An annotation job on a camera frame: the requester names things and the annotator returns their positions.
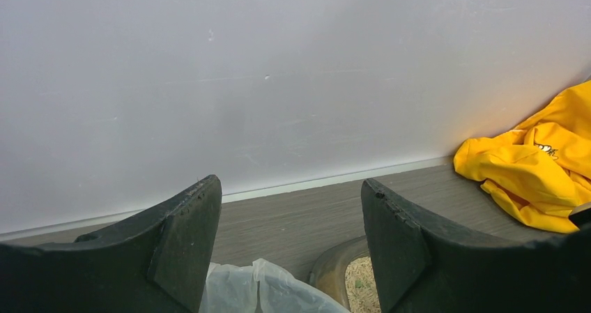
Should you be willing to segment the brown plastic litter box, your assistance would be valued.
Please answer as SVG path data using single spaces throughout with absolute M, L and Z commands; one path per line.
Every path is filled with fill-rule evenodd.
M 346 295 L 345 271 L 347 265 L 360 257 L 370 258 L 367 239 L 364 236 L 338 244 L 316 260 L 308 283 L 351 312 Z

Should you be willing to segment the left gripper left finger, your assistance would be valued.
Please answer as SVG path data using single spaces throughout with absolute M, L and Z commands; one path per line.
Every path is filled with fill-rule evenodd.
M 71 243 L 4 243 L 1 311 L 198 312 L 221 201 L 210 175 Z

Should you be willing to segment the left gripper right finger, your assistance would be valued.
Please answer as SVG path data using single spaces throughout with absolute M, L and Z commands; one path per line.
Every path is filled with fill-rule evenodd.
M 374 179 L 361 188 L 383 312 L 589 312 L 590 229 L 525 243 L 469 229 Z

